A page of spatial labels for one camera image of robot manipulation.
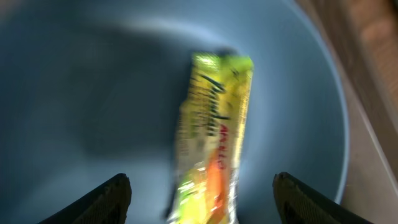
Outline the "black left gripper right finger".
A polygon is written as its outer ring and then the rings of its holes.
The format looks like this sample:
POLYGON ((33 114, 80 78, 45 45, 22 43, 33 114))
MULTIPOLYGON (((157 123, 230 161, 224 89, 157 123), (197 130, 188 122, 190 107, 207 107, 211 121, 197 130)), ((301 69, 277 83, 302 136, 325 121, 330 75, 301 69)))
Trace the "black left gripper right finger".
POLYGON ((288 172, 276 174, 272 187, 283 224, 371 224, 288 172))

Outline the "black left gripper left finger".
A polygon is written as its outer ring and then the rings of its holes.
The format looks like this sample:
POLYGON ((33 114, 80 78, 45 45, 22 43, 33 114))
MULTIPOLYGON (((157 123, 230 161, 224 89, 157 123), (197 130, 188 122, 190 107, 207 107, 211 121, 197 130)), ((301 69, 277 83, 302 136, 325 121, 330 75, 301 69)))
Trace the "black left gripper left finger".
POLYGON ((119 173, 40 224, 125 224, 132 190, 119 173))

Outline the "yellow green snack wrapper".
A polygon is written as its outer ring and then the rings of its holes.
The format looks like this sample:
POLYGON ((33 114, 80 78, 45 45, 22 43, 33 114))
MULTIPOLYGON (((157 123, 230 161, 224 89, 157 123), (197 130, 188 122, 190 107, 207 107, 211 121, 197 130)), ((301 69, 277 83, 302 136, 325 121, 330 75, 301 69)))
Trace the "yellow green snack wrapper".
POLYGON ((237 223, 253 68, 245 55, 192 55, 188 94, 179 108, 177 183, 167 223, 237 223))

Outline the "dark blue plate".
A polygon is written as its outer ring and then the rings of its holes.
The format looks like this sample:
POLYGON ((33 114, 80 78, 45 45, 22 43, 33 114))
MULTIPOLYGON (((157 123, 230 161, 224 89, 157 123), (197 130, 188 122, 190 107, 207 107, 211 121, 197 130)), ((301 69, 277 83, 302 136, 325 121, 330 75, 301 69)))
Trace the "dark blue plate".
POLYGON ((239 221, 280 222, 272 181, 283 171, 340 202, 343 89, 293 1, 3 1, 1 222, 38 223, 125 173, 127 222, 165 223, 196 51, 254 62, 239 221))

